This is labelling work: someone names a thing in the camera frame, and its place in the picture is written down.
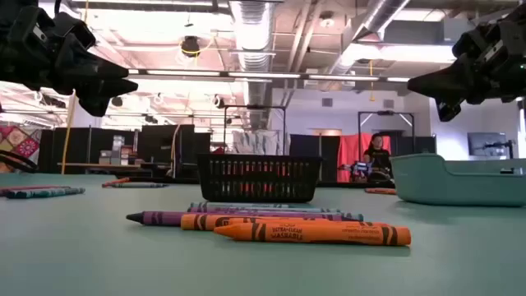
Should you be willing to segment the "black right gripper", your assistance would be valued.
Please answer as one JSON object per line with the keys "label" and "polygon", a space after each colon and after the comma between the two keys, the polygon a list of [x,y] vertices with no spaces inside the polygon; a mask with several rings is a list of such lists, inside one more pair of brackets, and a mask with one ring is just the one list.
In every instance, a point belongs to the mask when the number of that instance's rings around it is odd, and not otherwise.
{"label": "black right gripper", "polygon": [[480,23],[468,36],[474,42],[471,58],[460,57],[444,69],[407,82],[409,90],[437,99],[441,122],[455,118],[461,106],[438,99],[511,103],[526,96],[526,7],[517,7],[492,23]]}

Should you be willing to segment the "blue violet crayon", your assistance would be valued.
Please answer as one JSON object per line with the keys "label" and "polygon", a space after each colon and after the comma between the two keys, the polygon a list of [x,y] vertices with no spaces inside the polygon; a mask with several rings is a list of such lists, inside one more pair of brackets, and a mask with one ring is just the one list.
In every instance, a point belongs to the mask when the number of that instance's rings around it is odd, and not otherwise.
{"label": "blue violet crayon", "polygon": [[77,194],[83,194],[84,192],[85,192],[85,189],[83,187],[42,188],[42,189],[9,191],[6,194],[6,198],[13,199],[13,200],[26,200],[26,199],[39,199],[39,198],[77,195]]}

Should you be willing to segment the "purple crayon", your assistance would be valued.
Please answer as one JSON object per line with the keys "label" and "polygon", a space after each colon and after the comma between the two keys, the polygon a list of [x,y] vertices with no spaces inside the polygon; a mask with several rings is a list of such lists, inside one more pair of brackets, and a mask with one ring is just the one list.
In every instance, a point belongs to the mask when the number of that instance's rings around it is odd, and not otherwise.
{"label": "purple crayon", "polygon": [[239,207],[189,207],[188,213],[225,213],[225,214],[317,214],[317,215],[342,215],[342,212],[320,212],[312,210],[294,210],[289,208],[239,208]]}
{"label": "purple crayon", "polygon": [[126,219],[149,226],[179,227],[184,215],[184,212],[179,211],[143,211],[126,215]]}

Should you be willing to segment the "teal crayon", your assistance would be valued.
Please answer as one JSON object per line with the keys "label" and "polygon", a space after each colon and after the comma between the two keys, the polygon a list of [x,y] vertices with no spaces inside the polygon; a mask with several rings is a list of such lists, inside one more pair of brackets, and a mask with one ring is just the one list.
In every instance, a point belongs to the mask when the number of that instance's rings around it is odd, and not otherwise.
{"label": "teal crayon", "polygon": [[332,221],[364,221],[362,214],[353,214],[342,212],[338,209],[330,208],[312,208],[312,209],[290,209],[284,211],[284,214],[293,217],[302,218],[322,218]]}

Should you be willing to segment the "black slotted plastic basket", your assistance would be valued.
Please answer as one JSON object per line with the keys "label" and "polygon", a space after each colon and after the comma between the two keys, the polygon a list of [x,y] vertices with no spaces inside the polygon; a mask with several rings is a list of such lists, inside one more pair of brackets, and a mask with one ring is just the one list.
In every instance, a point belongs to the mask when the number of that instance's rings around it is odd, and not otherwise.
{"label": "black slotted plastic basket", "polygon": [[[233,161],[272,161],[287,166],[290,176],[276,183],[270,193],[246,195],[233,188],[233,178],[224,175]],[[308,203],[314,197],[322,158],[290,155],[203,154],[197,158],[202,196],[213,202]]]}

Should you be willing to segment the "dark partition panel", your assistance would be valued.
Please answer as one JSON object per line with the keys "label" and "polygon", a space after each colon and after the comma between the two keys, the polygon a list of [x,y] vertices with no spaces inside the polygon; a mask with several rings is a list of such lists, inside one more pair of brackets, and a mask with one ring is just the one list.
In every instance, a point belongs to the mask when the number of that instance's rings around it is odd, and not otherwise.
{"label": "dark partition panel", "polygon": [[291,135],[289,154],[291,156],[321,157],[321,181],[337,182],[339,136]]}
{"label": "dark partition panel", "polygon": [[390,149],[392,156],[435,154],[436,138],[433,136],[395,136],[391,138]]}

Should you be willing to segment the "stacked storage boxes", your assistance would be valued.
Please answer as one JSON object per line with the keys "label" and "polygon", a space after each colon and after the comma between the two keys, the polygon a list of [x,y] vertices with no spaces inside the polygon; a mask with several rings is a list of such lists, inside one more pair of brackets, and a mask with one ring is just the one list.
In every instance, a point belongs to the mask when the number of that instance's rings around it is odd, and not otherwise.
{"label": "stacked storage boxes", "polygon": [[99,152],[99,164],[131,165],[136,162],[134,145],[127,145],[124,136],[114,136],[111,150]]}

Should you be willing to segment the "black partition panel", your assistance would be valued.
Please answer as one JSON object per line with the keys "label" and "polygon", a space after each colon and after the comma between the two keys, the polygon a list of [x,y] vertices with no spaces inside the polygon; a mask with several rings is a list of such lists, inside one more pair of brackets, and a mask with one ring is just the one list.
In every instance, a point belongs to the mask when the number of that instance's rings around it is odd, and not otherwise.
{"label": "black partition panel", "polygon": [[[43,130],[37,165],[39,173],[61,173],[62,151],[67,129]],[[123,136],[125,145],[133,145],[134,132],[94,127],[72,127],[67,146],[67,163],[99,163],[99,152],[113,148],[113,138]]]}
{"label": "black partition panel", "polygon": [[143,126],[138,137],[138,156],[146,162],[175,164],[176,178],[197,178],[197,156],[210,152],[211,134],[194,125]]}

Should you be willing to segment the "person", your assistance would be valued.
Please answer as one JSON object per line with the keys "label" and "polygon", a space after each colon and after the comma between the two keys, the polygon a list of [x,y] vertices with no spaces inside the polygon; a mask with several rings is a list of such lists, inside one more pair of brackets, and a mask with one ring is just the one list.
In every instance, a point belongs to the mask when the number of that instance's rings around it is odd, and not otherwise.
{"label": "person", "polygon": [[383,147],[383,137],[372,135],[369,146],[363,152],[364,161],[369,165],[367,181],[380,183],[392,179],[390,152]]}

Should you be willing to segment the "teal plastic bin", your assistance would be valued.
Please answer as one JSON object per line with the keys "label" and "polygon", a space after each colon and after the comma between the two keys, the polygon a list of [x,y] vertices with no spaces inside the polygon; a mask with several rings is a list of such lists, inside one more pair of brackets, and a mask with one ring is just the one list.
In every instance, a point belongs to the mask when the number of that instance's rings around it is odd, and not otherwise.
{"label": "teal plastic bin", "polygon": [[444,160],[437,154],[391,159],[400,199],[434,206],[526,206],[526,159]]}

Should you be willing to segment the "red fabric backdrop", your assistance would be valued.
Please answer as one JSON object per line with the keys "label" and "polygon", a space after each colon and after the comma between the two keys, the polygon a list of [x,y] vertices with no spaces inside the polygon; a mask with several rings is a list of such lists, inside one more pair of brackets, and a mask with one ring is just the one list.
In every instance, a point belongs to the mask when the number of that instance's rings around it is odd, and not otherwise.
{"label": "red fabric backdrop", "polygon": [[371,133],[341,136],[337,159],[337,182],[350,183],[350,172],[340,169],[344,164],[351,165],[358,161],[368,148],[372,139]]}

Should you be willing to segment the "long ceiling light strip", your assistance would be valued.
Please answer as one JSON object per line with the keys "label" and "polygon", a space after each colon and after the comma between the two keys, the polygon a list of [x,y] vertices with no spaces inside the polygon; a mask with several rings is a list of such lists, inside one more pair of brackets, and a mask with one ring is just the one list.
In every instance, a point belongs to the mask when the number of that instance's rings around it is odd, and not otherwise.
{"label": "long ceiling light strip", "polygon": [[313,81],[370,81],[406,83],[409,77],[402,76],[360,76],[360,75],[327,75],[293,72],[227,72],[227,71],[205,71],[205,70],[151,70],[130,69],[130,78],[139,76],[159,77],[192,77],[192,78],[227,78],[227,79],[261,79],[261,80],[313,80]]}

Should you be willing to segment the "green table mat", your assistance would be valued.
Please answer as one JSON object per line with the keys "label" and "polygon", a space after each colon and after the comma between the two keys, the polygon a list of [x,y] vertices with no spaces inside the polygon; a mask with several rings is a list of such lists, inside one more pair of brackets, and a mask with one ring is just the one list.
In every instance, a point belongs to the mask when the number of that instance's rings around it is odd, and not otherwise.
{"label": "green table mat", "polygon": [[144,227],[197,185],[106,189],[101,175],[2,174],[0,187],[85,193],[0,198],[0,296],[526,296],[526,208],[439,207],[319,188],[312,205],[410,229],[409,247],[242,243]]}

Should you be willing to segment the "black metal rack frame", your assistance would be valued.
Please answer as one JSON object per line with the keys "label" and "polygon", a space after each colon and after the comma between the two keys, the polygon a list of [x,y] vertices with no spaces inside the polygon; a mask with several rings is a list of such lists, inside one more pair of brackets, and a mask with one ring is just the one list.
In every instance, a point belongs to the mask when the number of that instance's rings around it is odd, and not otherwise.
{"label": "black metal rack frame", "polygon": [[286,155],[286,149],[287,149],[287,107],[283,105],[261,105],[261,104],[226,104],[224,106],[224,115],[223,115],[223,147],[226,147],[226,129],[227,129],[227,111],[229,108],[242,108],[247,110],[263,110],[263,109],[279,109],[283,113],[283,127],[282,127],[282,155]]}
{"label": "black metal rack frame", "polygon": [[379,110],[379,111],[358,111],[358,154],[362,156],[362,125],[372,116],[395,116],[401,117],[411,127],[411,138],[412,138],[412,152],[416,151],[416,125],[415,117],[413,113],[409,112],[395,112],[392,110]]}

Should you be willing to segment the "silver ceiling duct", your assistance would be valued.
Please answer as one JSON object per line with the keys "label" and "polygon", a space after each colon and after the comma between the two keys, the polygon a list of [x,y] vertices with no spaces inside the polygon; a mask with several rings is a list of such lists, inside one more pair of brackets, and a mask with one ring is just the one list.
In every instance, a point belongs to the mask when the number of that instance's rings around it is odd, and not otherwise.
{"label": "silver ceiling duct", "polygon": [[361,41],[382,42],[386,27],[410,1],[369,0],[364,13],[348,20],[341,36],[340,54],[325,74],[343,75],[359,60],[379,59],[379,48],[374,44],[361,44]]}
{"label": "silver ceiling duct", "polygon": [[[242,72],[269,72],[275,4],[262,1],[229,1],[234,21],[238,60]],[[247,105],[270,105],[265,82],[245,82],[244,101]],[[248,111],[250,129],[266,129],[269,109]]]}

